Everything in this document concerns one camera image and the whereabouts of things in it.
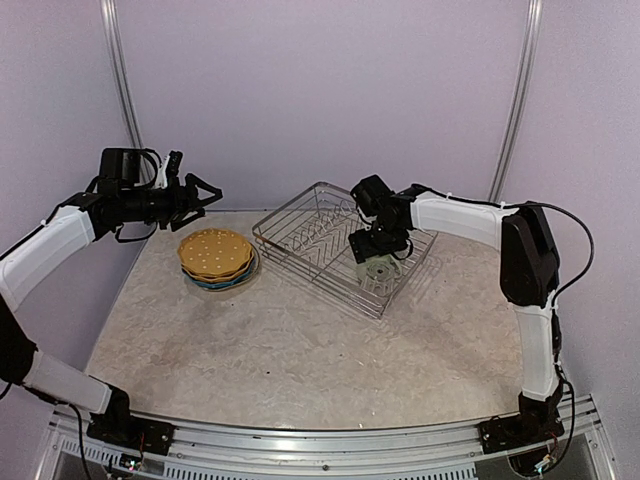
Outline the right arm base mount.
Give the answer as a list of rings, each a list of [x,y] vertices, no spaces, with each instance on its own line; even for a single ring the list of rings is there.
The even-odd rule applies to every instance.
[[[477,428],[484,454],[528,447],[557,439],[565,433],[559,418],[540,423],[535,417],[525,418],[521,414],[494,416],[480,422]]]

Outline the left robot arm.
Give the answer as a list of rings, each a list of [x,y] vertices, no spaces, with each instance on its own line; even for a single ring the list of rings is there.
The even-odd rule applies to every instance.
[[[183,155],[110,147],[88,187],[58,204],[47,219],[1,256],[1,379],[53,404],[89,413],[95,438],[128,445],[143,430],[128,394],[44,353],[16,319],[26,297],[75,253],[128,223],[177,231],[222,199],[221,189],[194,174],[179,175]]]

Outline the clear glass cup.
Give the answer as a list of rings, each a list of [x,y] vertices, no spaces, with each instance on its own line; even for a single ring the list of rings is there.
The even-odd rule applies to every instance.
[[[388,260],[373,260],[358,270],[361,287],[367,293],[379,297],[389,296],[401,277],[401,269]]]

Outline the yellow polka dot plate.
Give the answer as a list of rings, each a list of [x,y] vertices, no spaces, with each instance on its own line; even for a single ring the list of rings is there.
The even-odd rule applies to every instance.
[[[231,274],[227,274],[227,275],[220,275],[220,276],[198,275],[198,274],[195,274],[195,273],[189,271],[186,268],[182,268],[181,271],[187,277],[191,278],[192,280],[198,281],[198,282],[203,282],[203,283],[207,283],[207,284],[228,283],[228,282],[232,282],[232,281],[236,280],[237,278],[239,278],[240,276],[248,273],[249,270],[251,269],[251,267],[254,265],[255,260],[256,260],[256,257],[253,256],[249,261],[245,262],[243,264],[243,266],[238,271],[233,272]]]
[[[207,228],[187,235],[177,249],[183,268],[206,276],[238,271],[252,257],[246,237],[228,229]]]

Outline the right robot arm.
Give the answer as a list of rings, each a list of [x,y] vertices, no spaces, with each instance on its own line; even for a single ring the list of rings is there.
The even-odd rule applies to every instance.
[[[395,192],[377,175],[362,179],[350,195],[366,223],[349,236],[357,264],[411,252],[413,230],[446,233],[499,252],[500,288],[520,332],[523,386],[517,414],[479,424],[482,448],[493,453],[563,435],[556,366],[562,335],[554,311],[560,257],[542,207],[463,199],[419,184]]]

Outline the cream bird pattern plate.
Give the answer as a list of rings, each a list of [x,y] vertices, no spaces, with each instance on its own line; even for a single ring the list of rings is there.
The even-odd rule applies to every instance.
[[[233,280],[230,280],[227,282],[220,282],[220,283],[204,282],[204,281],[194,279],[185,270],[183,270],[182,273],[184,274],[187,280],[189,280],[196,286],[203,288],[205,290],[208,290],[208,291],[230,290],[250,282],[258,274],[260,270],[260,255],[256,249],[252,250],[252,254],[253,254],[253,257],[251,259],[251,262],[249,263],[247,271],[245,273],[240,274]]]

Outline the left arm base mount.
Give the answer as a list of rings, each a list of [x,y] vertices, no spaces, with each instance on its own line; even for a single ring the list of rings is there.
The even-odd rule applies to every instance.
[[[174,432],[175,426],[168,422],[135,416],[125,427],[116,427],[114,424],[94,419],[87,428],[89,438],[144,454],[162,456],[168,455]]]

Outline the pale green mug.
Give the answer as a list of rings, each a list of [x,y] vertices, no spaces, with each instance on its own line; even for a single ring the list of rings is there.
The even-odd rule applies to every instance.
[[[356,274],[361,282],[365,280],[386,282],[401,276],[402,265],[391,254],[373,256],[356,266]]]

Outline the blue polka dot plate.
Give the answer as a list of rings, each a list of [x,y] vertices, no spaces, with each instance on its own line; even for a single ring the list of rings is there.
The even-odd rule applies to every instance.
[[[226,290],[226,289],[230,289],[232,287],[241,285],[243,283],[246,283],[247,281],[249,281],[254,275],[255,272],[257,271],[257,260],[255,260],[254,265],[251,267],[251,269],[249,270],[248,273],[240,276],[239,278],[237,278],[236,280],[232,281],[232,282],[228,282],[228,283],[221,283],[221,284],[207,284],[207,283],[203,283],[203,282],[198,282],[195,280],[192,280],[191,278],[187,277],[185,274],[183,274],[186,278],[188,278],[192,283],[194,283],[195,285],[207,289],[207,290]]]

